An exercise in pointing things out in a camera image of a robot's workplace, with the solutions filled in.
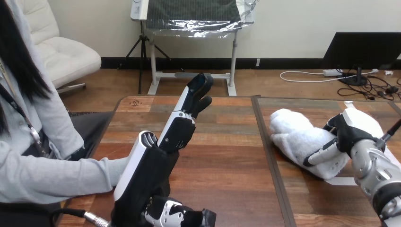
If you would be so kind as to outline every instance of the lanyard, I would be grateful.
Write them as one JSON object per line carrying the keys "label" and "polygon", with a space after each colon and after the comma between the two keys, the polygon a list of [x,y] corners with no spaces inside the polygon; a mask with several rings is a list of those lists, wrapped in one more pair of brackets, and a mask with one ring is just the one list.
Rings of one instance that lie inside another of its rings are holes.
{"label": "lanyard", "polygon": [[[0,58],[0,71],[3,73],[4,77],[7,78],[8,74],[6,69],[3,65],[3,62]],[[18,105],[17,101],[8,93],[8,91],[0,84],[0,95],[12,106],[24,119],[26,124],[28,125],[29,129],[31,130],[31,136],[34,138],[34,146],[36,150],[39,152],[41,157],[49,157],[49,154],[43,149],[42,142],[40,141],[40,136],[38,132],[35,130],[33,125],[31,124],[30,120],[26,116],[25,112],[22,110],[21,106]]]}

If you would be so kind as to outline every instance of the metallic robotic arm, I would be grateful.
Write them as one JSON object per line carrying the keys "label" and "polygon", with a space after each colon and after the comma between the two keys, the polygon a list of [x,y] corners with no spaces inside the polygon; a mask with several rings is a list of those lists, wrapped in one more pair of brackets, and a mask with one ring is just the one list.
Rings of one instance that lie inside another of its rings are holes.
{"label": "metallic robotic arm", "polygon": [[323,128],[337,138],[307,157],[304,165],[314,166],[341,152],[347,153],[352,159],[355,183],[369,199],[383,226],[400,226],[401,172],[384,155],[386,142],[400,126],[401,120],[383,135],[372,117],[354,108],[346,109]]}
{"label": "metallic robotic arm", "polygon": [[84,217],[97,227],[214,227],[216,214],[193,211],[168,198],[168,178],[179,150],[191,140],[194,118],[211,104],[206,96],[213,78],[203,73],[185,87],[160,138],[142,131],[128,156],[127,166],[114,190],[114,209],[108,222],[86,212]]}

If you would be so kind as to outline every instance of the white cable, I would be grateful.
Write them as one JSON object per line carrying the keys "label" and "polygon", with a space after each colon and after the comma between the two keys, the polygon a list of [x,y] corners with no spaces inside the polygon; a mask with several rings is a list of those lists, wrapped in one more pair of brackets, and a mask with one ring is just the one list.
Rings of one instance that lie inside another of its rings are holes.
{"label": "white cable", "polygon": [[[378,71],[379,71],[379,70],[374,69],[374,70],[372,70],[371,72],[362,73],[362,75],[370,74],[370,73],[375,73],[375,72],[378,72]],[[285,72],[282,72],[282,73],[280,74],[280,78],[283,79],[283,80],[285,80],[285,81],[289,81],[289,82],[299,82],[299,83],[320,83],[320,82],[328,82],[328,81],[339,80],[339,79],[346,79],[346,78],[351,78],[351,77],[356,76],[356,75],[353,75],[353,76],[349,76],[349,77],[341,77],[341,78],[327,79],[327,80],[304,81],[304,80],[290,80],[290,79],[285,79],[285,78],[283,78],[282,75],[283,75],[284,73],[288,73],[288,72],[296,72],[296,73],[304,73],[304,74],[312,74],[312,75],[323,75],[323,73],[311,73],[311,72],[301,72],[301,71],[285,71]]]}

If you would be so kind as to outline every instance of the white chair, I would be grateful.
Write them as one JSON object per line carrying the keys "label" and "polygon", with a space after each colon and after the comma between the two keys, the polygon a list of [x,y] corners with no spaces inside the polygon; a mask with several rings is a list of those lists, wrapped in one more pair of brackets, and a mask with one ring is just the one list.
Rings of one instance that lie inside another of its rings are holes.
{"label": "white chair", "polygon": [[[47,72],[58,89],[61,86],[100,69],[99,54],[84,44],[60,37],[59,28],[47,0],[17,0],[30,25]],[[85,84],[58,89],[66,92]]]}

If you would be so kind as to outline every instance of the white towel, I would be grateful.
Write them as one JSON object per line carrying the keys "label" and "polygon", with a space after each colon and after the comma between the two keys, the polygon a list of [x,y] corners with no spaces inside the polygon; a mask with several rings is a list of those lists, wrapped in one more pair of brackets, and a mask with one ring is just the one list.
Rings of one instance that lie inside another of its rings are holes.
{"label": "white towel", "polygon": [[299,167],[324,180],[335,177],[349,161],[342,153],[332,160],[313,167],[303,165],[304,159],[334,139],[330,132],[315,128],[301,113],[287,109],[277,110],[270,116],[271,140],[281,152]]}

